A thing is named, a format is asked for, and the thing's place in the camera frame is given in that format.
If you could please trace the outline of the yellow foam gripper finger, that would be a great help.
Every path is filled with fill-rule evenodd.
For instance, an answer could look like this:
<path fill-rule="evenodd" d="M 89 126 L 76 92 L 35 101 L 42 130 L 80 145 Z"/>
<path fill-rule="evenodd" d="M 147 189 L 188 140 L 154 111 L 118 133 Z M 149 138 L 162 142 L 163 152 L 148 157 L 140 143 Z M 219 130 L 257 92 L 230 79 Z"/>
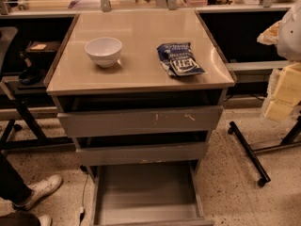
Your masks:
<path fill-rule="evenodd" d="M 290 106 L 301 102 L 301 63 L 293 63 L 283 68 L 273 99 Z"/>
<path fill-rule="evenodd" d="M 289 105 L 283 104 L 278 101 L 271 101 L 265 111 L 265 117 L 272 121 L 283 121 L 293 111 L 293 108 Z"/>

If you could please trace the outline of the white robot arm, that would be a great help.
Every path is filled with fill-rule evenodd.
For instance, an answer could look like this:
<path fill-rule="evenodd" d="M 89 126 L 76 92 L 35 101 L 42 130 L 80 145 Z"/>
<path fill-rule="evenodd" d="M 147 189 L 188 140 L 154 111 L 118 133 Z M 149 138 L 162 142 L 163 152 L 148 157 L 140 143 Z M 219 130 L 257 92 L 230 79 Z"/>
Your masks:
<path fill-rule="evenodd" d="M 275 45 L 277 54 L 288 61 L 264 112 L 266 118 L 282 121 L 301 102 L 301 0 L 296 0 L 280 21 L 260 33 L 257 42 Z"/>

